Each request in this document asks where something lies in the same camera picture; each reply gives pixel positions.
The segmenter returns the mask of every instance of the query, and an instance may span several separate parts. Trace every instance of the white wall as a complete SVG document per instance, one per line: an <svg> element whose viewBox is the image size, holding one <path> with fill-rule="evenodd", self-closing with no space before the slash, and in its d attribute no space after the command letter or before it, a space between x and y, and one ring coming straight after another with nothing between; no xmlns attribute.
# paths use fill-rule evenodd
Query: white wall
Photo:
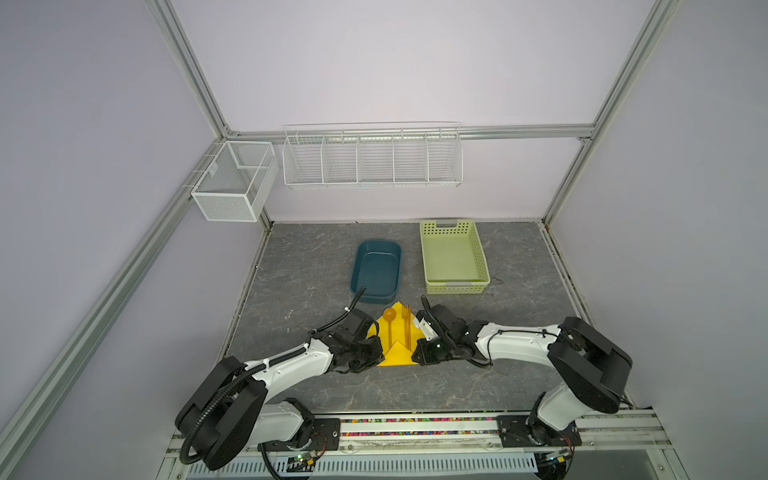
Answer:
<svg viewBox="0 0 768 480"><path fill-rule="evenodd" d="M138 0L0 5L0 428L210 146Z"/></svg>
<svg viewBox="0 0 768 480"><path fill-rule="evenodd" d="M193 205L14 480L152 479L214 366L260 241Z"/></svg>
<svg viewBox="0 0 768 480"><path fill-rule="evenodd" d="M653 0L174 0L236 131L591 123Z"/></svg>
<svg viewBox="0 0 768 480"><path fill-rule="evenodd" d="M688 0L554 234L696 480L764 478L768 3Z"/></svg>
<svg viewBox="0 0 768 480"><path fill-rule="evenodd" d="M291 190L280 172L266 202L276 221L542 218L579 148L575 138L462 142L458 187ZM282 157L282 147L276 152Z"/></svg>

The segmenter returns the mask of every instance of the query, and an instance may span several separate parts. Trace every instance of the robotic arm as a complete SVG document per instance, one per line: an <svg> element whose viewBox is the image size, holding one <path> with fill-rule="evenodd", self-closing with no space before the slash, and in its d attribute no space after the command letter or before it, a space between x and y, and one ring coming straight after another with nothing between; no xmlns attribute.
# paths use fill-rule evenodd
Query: robotic arm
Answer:
<svg viewBox="0 0 768 480"><path fill-rule="evenodd" d="M309 342L295 349L245 363L234 357L219 362L176 418L185 437L180 460L202 459L216 470L246 446L279 440L295 449L306 447L312 413L296 399L264 404L311 376L358 373L384 360L380 338L368 337L375 320L355 309L355 303L340 318L313 330ZM463 359L486 368L495 359L518 359L552 366L563 377L558 388L539 396L523 432L512 440L561 445L562 432L586 412L619 409L632 361L583 320L568 317L543 328L467 323L443 305L431 307L424 296L422 303L415 322L425 338L417 342L414 362L426 366Z"/></svg>

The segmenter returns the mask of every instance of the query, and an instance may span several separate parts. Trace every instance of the white mesh basket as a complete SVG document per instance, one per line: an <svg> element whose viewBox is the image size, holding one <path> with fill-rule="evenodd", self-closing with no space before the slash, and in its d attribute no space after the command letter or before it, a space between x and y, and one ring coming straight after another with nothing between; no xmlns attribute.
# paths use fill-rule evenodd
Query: white mesh basket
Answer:
<svg viewBox="0 0 768 480"><path fill-rule="evenodd" d="M208 220L256 222L277 171L270 142L225 141L192 197Z"/></svg>
<svg viewBox="0 0 768 480"><path fill-rule="evenodd" d="M288 134L283 149L291 188L459 185L458 128Z"/></svg>

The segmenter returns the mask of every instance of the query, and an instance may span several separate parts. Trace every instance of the blue bin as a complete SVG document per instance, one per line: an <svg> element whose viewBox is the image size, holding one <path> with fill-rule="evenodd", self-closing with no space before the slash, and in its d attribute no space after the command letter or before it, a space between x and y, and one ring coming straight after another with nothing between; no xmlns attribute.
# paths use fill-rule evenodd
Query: blue bin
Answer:
<svg viewBox="0 0 768 480"><path fill-rule="evenodd" d="M390 240L366 240L357 247L355 267L349 289L357 293L361 286L366 292L363 303L391 303L400 287L400 245Z"/></svg>

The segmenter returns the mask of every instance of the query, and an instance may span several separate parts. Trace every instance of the wire rack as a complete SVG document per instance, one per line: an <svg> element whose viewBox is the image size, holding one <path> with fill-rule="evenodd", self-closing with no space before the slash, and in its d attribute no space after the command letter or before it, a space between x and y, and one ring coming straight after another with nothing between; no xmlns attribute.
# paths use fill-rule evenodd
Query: wire rack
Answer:
<svg viewBox="0 0 768 480"><path fill-rule="evenodd" d="M270 142L225 141L192 197L208 220L257 222L278 169Z"/></svg>
<svg viewBox="0 0 768 480"><path fill-rule="evenodd" d="M459 185L458 125L323 134L286 127L283 172L292 188Z"/></svg>

